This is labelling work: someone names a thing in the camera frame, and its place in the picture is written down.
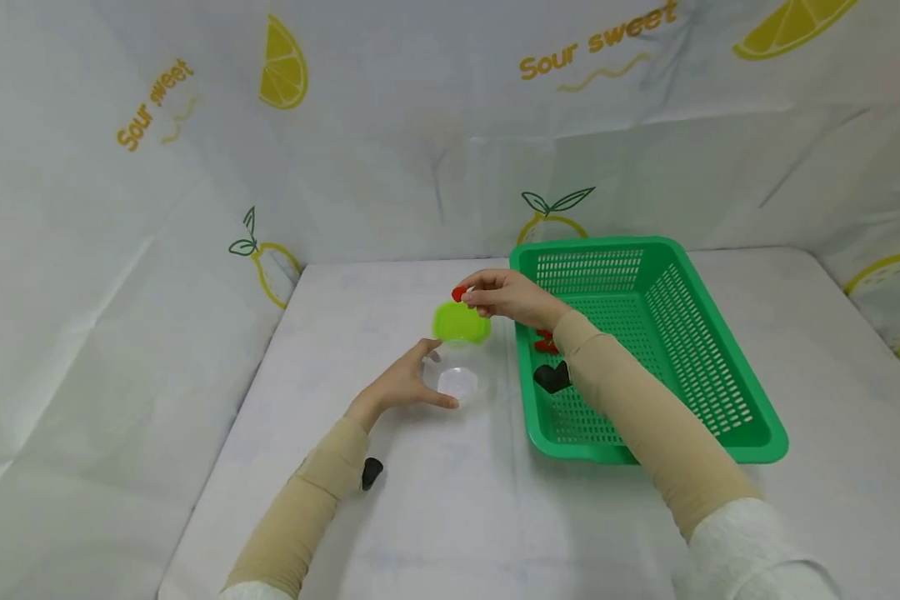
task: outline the black object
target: black object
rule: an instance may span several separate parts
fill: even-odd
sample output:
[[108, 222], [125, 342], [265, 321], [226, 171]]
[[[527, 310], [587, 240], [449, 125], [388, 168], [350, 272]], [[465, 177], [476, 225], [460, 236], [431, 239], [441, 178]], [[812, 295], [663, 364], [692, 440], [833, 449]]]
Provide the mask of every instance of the black object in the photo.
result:
[[384, 473], [384, 463], [378, 461], [371, 456], [363, 461], [363, 475], [361, 476], [360, 487], [366, 492], [373, 487], [373, 482], [377, 480], [377, 476]]
[[566, 361], [560, 361], [556, 368], [540, 365], [533, 372], [533, 381], [549, 393], [557, 393], [570, 387], [570, 368]]

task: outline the white sleeve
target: white sleeve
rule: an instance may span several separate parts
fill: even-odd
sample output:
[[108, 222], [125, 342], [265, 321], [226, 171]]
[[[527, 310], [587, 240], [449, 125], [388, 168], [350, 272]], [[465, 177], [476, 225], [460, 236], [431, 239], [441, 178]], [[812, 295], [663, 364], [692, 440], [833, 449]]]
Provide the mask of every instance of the white sleeve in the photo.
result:
[[265, 582], [247, 581], [228, 587], [217, 596], [217, 600], [293, 600], [281, 590], [268, 586]]
[[827, 569], [800, 550], [777, 511], [742, 498], [704, 518], [684, 568], [673, 576], [678, 600], [835, 600]]

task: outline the hand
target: hand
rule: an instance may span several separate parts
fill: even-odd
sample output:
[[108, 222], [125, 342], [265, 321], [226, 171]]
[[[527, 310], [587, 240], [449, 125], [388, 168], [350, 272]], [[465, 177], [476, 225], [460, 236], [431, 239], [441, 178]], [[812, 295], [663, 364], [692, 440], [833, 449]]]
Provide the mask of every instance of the hand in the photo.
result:
[[528, 328], [552, 331], [571, 310], [516, 271], [484, 269], [464, 278], [460, 285], [473, 288], [463, 294], [463, 301], [481, 317], [500, 315]]
[[440, 343], [443, 342], [426, 338], [417, 342], [416, 346], [408, 349], [407, 353], [396, 359], [387, 371], [357, 395], [345, 416], [353, 418], [369, 433], [373, 424], [388, 408], [416, 403], [449, 409], [460, 406], [455, 397], [430, 389], [420, 377], [420, 362], [437, 349]]

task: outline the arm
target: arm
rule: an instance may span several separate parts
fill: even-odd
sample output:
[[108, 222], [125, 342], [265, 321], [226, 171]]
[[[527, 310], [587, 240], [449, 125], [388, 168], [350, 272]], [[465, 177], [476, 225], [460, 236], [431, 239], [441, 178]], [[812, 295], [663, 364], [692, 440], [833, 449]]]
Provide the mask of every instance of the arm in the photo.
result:
[[553, 328], [577, 390], [650, 473], [690, 541], [704, 518], [739, 498], [760, 498], [748, 476], [682, 402], [587, 317], [566, 311]]
[[839, 598], [720, 442], [613, 335], [518, 272], [476, 272], [460, 285], [484, 317], [553, 332], [577, 390], [613, 422], [690, 546], [678, 598]]
[[420, 379], [420, 361], [439, 346], [420, 340], [353, 400], [300, 465], [260, 519], [224, 583], [222, 600], [297, 598], [337, 505], [360, 487], [368, 434], [388, 408], [457, 400]]

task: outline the printed fabric backdrop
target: printed fabric backdrop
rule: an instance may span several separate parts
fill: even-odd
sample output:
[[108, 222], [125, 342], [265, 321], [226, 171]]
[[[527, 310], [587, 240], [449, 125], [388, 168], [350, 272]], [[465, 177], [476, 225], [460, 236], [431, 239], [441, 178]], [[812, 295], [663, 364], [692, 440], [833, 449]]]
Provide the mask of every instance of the printed fabric backdrop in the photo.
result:
[[0, 598], [152, 598], [307, 262], [814, 253], [900, 357], [900, 0], [0, 0]]

